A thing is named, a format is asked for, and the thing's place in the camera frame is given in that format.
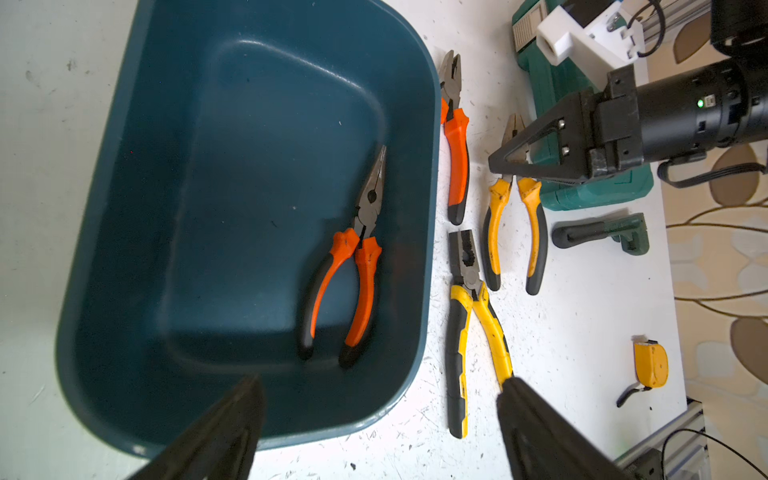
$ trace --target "teal plastic bin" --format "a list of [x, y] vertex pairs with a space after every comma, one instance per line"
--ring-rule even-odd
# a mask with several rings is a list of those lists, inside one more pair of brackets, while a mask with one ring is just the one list
[[[522, 18], [537, 2], [538, 0], [526, 0], [512, 17], [512, 24]], [[563, 4], [564, 0], [546, 0], [545, 3], [548, 12], [551, 12]], [[558, 66], [549, 63], [535, 41], [518, 52], [518, 65], [531, 75], [536, 114], [539, 116], [569, 93], [587, 89], [598, 91], [570, 58]], [[549, 135], [537, 142], [531, 150], [531, 161], [540, 165], [559, 163], [557, 138]], [[544, 181], [541, 182], [541, 204], [549, 210], [578, 210], [620, 204], [645, 197], [653, 186], [654, 175], [650, 171], [650, 165], [577, 187]]]
[[[152, 457], [256, 374], [260, 449], [382, 418], [425, 347], [439, 114], [427, 49], [379, 0], [140, 0], [58, 329], [75, 415]], [[358, 296], [349, 260], [303, 362], [304, 293], [379, 143], [369, 347], [339, 367]]]

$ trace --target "pliers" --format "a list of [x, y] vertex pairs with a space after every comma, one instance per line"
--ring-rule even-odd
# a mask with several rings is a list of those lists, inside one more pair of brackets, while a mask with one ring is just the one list
[[[502, 145], [510, 141], [517, 133], [517, 115], [510, 115]], [[515, 152], [519, 157], [512, 158], [510, 161], [524, 163], [526, 162], [526, 153], [527, 151], [521, 148]], [[504, 207], [509, 202], [511, 189], [512, 175], [502, 175], [489, 189], [491, 191], [491, 203], [488, 206], [488, 213], [485, 214], [485, 222], [483, 222], [485, 277], [488, 280], [488, 288], [494, 291], [502, 287], [502, 266], [498, 258], [498, 228], [502, 221]], [[531, 258], [528, 261], [528, 279], [525, 282], [525, 291], [528, 292], [528, 295], [537, 295], [541, 289], [541, 279], [544, 277], [549, 245], [547, 217], [544, 215], [540, 198], [541, 182], [532, 178], [518, 178], [518, 191], [531, 220]]]
[[499, 387], [512, 377], [512, 360], [504, 330], [488, 298], [488, 287], [480, 280], [480, 266], [472, 230], [450, 233], [449, 252], [453, 286], [451, 286], [448, 332], [445, 335], [448, 425], [453, 436], [463, 439], [467, 436], [468, 426], [465, 376], [467, 335], [473, 310], [480, 319], [485, 337], [488, 338]]
[[339, 364], [344, 368], [350, 367], [362, 352], [363, 340], [369, 333], [373, 308], [373, 277], [382, 252], [376, 237], [372, 237], [371, 234], [376, 228], [376, 219], [381, 211], [385, 165], [386, 146], [381, 146], [357, 199], [357, 213], [352, 220], [352, 226], [333, 235], [333, 246], [329, 255], [320, 264], [313, 278], [297, 332], [301, 359], [306, 360], [312, 356], [317, 314], [326, 288], [342, 263], [353, 254], [360, 276], [360, 291], [355, 317], [339, 355]]
[[462, 56], [445, 54], [440, 67], [440, 94], [442, 107], [440, 124], [445, 125], [445, 138], [451, 147], [451, 187], [448, 194], [448, 219], [454, 225], [464, 221], [469, 190], [469, 150], [467, 150], [467, 125], [469, 118], [458, 107], [462, 91]]

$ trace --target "white table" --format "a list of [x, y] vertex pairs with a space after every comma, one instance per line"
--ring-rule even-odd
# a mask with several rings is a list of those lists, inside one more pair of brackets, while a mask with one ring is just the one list
[[[519, 0], [391, 0], [435, 61], [462, 55], [462, 107], [472, 159], [464, 228], [479, 241], [486, 158], [508, 116], [530, 115], [510, 22]], [[123, 478], [143, 461], [83, 429], [65, 405], [54, 338], [88, 185], [131, 25], [135, 0], [8, 0], [0, 6], [0, 478]], [[252, 478], [506, 478], [495, 412], [498, 385], [473, 318], [467, 348], [469, 434], [445, 418], [443, 345], [450, 274], [445, 218], [449, 149], [441, 140], [429, 335], [419, 373], [397, 406], [349, 437], [258, 452]], [[528, 296], [528, 219], [513, 193], [502, 221], [504, 286], [492, 303], [515, 373], [605, 455], [615, 458], [685, 409], [660, 188], [618, 207], [555, 213], [560, 220], [644, 212], [650, 252], [631, 257], [611, 240], [550, 245], [541, 293]], [[634, 381], [631, 337], [667, 348], [670, 381], [614, 402]]]

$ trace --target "green tool case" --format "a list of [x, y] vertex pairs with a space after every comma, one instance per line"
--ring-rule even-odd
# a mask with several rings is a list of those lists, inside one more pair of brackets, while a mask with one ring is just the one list
[[[516, 24], [539, 1], [525, 0], [512, 17], [512, 24]], [[551, 12], [564, 3], [564, 0], [544, 0], [544, 3], [547, 12]], [[556, 67], [550, 64], [535, 41], [531, 41], [518, 52], [518, 65], [531, 75], [536, 114], [539, 116], [554, 107], [567, 94], [586, 89], [598, 91], [570, 58]], [[554, 165], [560, 161], [558, 141], [554, 134], [532, 146], [531, 161], [540, 165]], [[578, 210], [620, 204], [645, 197], [654, 186], [654, 175], [650, 171], [650, 165], [644, 165], [616, 177], [575, 187], [549, 181], [541, 183], [541, 204], [544, 207], [549, 210]]]

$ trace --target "pliers jaw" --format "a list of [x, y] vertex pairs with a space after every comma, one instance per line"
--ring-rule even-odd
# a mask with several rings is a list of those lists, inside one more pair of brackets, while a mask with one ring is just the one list
[[453, 118], [453, 111], [458, 108], [459, 95], [462, 91], [462, 56], [453, 55], [453, 50], [445, 54], [440, 67], [440, 95], [448, 105], [448, 117]]
[[480, 280], [480, 259], [475, 249], [472, 230], [463, 230], [449, 234], [449, 253], [453, 283], [461, 285], [478, 300], [482, 288]]
[[386, 146], [379, 148], [376, 161], [373, 162], [371, 171], [362, 186], [357, 197], [357, 215], [353, 220], [355, 233], [364, 240], [370, 237], [376, 228], [376, 220], [382, 209], [382, 195], [384, 192], [384, 170], [386, 166]]

